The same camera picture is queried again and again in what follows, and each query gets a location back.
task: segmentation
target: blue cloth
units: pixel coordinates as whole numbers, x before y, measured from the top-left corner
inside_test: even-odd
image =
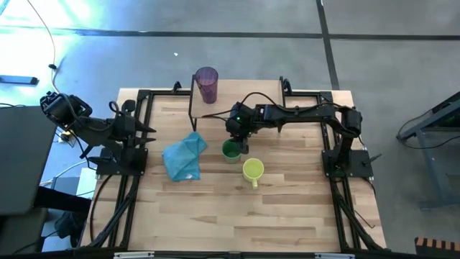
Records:
[[[197,132],[163,150],[166,172],[173,181],[200,180],[198,156],[207,147]]]

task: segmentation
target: wooden table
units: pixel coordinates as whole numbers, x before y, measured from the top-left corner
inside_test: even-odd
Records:
[[[270,85],[279,81],[259,81],[255,88],[252,88],[254,81],[219,81],[219,91],[226,92],[223,87],[228,83],[235,93],[244,89],[276,96],[273,91],[277,89]],[[136,99],[138,90],[122,88],[119,105],[127,99]],[[350,91],[332,93],[336,103],[353,106]],[[195,103],[201,101],[198,92],[195,97]],[[220,105],[226,102],[222,98],[225,96],[219,95],[218,109],[201,102],[193,108],[193,114],[199,117],[209,109],[215,112],[230,109],[231,106]],[[268,103],[258,98],[254,101]],[[314,104],[313,99],[286,97],[288,107]],[[228,164],[221,154],[221,144],[229,138],[224,122],[199,119],[197,131],[208,143],[200,155],[201,180],[176,183],[166,175],[162,151],[192,132],[188,105],[188,96],[155,97],[150,126],[157,130],[152,134],[157,141],[147,144],[149,160],[137,194],[130,250],[339,251],[331,188],[321,163],[323,142],[319,124],[286,124],[280,134],[276,129],[262,129],[249,139],[250,153],[243,155],[240,163]],[[354,149],[357,148],[361,146],[355,142]],[[242,165],[247,158],[259,158],[265,166],[257,190],[242,177]],[[118,176],[112,177],[101,192],[94,213],[95,235],[114,213],[119,180]],[[350,186],[354,208],[375,227],[371,229],[358,217],[359,221],[384,247],[370,185],[360,178],[351,178]],[[352,245],[348,220],[345,216],[344,219],[347,240]],[[117,243],[123,229],[124,217]],[[88,243],[87,223],[82,245]]]

